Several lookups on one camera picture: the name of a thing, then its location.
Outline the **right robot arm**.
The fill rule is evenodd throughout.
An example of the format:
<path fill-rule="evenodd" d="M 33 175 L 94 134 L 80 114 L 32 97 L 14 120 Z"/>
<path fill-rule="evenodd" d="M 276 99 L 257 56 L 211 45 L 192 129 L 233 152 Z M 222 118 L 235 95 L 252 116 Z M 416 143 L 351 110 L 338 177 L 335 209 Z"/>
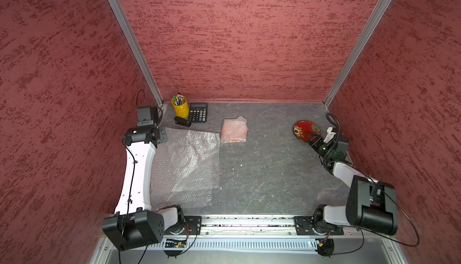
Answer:
<path fill-rule="evenodd" d="M 349 188 L 345 205 L 320 205 L 315 209 L 311 220 L 313 231 L 326 235 L 348 226 L 395 235 L 398 229 L 395 188 L 366 176 L 346 160 L 346 138 L 333 135 L 325 141 L 319 134 L 310 134 L 307 142 L 319 154 L 323 168 Z"/>

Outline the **pens in cup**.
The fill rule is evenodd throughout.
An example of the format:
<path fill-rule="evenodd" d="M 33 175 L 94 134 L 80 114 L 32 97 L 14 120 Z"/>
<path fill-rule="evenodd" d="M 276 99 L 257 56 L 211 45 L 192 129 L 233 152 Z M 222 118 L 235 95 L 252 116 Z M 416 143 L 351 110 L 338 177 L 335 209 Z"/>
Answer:
<path fill-rule="evenodd" d="M 180 106 L 186 103 L 186 97 L 180 93 L 177 93 L 175 96 L 173 96 L 172 100 L 173 104 L 176 106 Z"/>

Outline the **bubble pink plate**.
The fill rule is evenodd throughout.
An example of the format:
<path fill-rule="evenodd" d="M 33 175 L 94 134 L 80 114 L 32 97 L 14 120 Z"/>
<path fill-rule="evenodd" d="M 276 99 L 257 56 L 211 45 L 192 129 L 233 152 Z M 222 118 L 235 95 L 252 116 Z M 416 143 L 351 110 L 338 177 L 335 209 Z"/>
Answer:
<path fill-rule="evenodd" d="M 219 183 L 220 136 L 189 129 L 165 129 L 151 169 L 153 195 L 210 190 Z"/>

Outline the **red floral dinner plate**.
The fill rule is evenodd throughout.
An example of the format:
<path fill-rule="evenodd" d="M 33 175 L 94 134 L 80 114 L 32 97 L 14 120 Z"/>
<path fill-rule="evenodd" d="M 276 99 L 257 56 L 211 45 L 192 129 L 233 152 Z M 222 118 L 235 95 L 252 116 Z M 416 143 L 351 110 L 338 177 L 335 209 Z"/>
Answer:
<path fill-rule="evenodd" d="M 296 138 L 304 142 L 309 142 L 317 135 L 321 135 L 320 127 L 316 123 L 306 120 L 298 121 L 293 127 L 293 132 Z"/>

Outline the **black calculator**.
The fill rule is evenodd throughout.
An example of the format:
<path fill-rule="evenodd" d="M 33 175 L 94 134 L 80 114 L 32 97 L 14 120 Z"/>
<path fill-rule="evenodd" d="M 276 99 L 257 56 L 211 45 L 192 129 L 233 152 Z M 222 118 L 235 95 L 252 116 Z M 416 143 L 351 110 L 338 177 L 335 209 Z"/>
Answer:
<path fill-rule="evenodd" d="M 205 123 L 208 116 L 207 103 L 190 103 L 189 104 L 189 121 L 192 123 Z"/>

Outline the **aluminium front rail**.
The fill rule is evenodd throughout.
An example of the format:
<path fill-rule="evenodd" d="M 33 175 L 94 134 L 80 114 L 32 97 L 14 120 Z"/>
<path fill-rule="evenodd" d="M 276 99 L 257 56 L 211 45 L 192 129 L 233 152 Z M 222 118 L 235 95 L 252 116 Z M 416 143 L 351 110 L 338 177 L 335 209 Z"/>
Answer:
<path fill-rule="evenodd" d="M 201 232 L 197 236 L 202 238 L 284 238 L 298 236 L 294 226 L 294 217 L 297 215 L 204 214 L 201 217 Z"/>

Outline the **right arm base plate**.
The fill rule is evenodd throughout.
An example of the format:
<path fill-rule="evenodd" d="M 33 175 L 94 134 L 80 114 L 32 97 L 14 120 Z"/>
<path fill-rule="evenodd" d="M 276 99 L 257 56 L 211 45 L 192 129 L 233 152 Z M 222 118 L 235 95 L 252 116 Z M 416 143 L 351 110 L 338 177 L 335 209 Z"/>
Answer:
<path fill-rule="evenodd" d="M 342 236 L 344 231 L 340 226 L 314 220 L 312 216 L 294 217 L 294 226 L 298 236 Z"/>

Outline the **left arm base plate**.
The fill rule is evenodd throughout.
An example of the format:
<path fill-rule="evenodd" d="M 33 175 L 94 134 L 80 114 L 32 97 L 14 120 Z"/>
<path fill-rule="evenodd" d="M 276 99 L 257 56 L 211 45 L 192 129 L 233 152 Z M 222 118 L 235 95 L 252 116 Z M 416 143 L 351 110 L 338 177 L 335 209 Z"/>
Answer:
<path fill-rule="evenodd" d="M 202 217 L 196 215 L 185 216 L 184 223 L 176 224 L 165 230 L 165 236 L 200 235 Z"/>

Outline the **yellow pen cup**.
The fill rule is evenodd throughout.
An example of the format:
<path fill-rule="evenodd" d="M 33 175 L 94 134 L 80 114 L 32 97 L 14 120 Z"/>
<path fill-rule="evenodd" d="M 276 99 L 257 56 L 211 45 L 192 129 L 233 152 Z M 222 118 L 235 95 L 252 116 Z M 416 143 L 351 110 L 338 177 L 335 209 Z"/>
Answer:
<path fill-rule="evenodd" d="M 173 104 L 173 100 L 171 99 L 171 104 L 174 108 L 176 116 L 183 117 L 183 118 L 188 118 L 190 114 L 189 106 L 187 103 L 187 98 L 186 98 L 186 103 L 180 106 L 176 106 Z"/>

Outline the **black stapler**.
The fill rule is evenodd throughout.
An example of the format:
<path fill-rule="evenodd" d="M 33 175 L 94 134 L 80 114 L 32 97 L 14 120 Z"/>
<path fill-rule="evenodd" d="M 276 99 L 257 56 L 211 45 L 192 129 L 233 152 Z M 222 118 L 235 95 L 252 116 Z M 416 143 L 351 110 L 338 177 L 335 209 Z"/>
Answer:
<path fill-rule="evenodd" d="M 190 127 L 192 125 L 192 122 L 190 120 L 183 117 L 176 116 L 174 120 L 177 125 L 181 125 L 184 127 Z"/>

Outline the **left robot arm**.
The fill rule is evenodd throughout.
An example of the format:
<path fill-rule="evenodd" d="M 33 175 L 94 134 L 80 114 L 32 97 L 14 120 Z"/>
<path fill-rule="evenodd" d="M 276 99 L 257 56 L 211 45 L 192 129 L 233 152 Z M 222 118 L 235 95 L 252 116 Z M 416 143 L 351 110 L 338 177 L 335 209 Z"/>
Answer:
<path fill-rule="evenodd" d="M 121 195 L 114 215 L 103 221 L 103 233 L 120 252 L 158 244 L 168 229 L 187 227 L 181 206 L 151 207 L 151 170 L 160 139 L 156 124 L 128 129 L 122 139 L 127 162 Z"/>

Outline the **bubble wrapped orange plate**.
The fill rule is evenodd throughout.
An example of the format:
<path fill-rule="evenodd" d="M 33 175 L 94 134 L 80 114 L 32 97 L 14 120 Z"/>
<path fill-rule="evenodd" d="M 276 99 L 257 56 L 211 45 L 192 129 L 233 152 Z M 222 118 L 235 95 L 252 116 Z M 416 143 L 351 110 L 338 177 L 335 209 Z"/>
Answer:
<path fill-rule="evenodd" d="M 247 119 L 239 116 L 235 119 L 225 119 L 223 121 L 222 132 L 220 135 L 220 142 L 227 143 L 240 143 L 247 140 Z"/>

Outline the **clear bubble wrap sheet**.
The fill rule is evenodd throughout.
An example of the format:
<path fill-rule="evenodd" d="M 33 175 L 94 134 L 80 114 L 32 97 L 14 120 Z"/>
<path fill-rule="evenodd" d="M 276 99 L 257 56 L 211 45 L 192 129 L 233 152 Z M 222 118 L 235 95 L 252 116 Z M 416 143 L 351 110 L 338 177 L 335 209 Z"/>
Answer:
<path fill-rule="evenodd" d="M 218 178 L 210 172 L 192 172 L 188 175 L 151 176 L 150 201 L 153 209 L 180 205 L 184 209 L 208 206 Z"/>

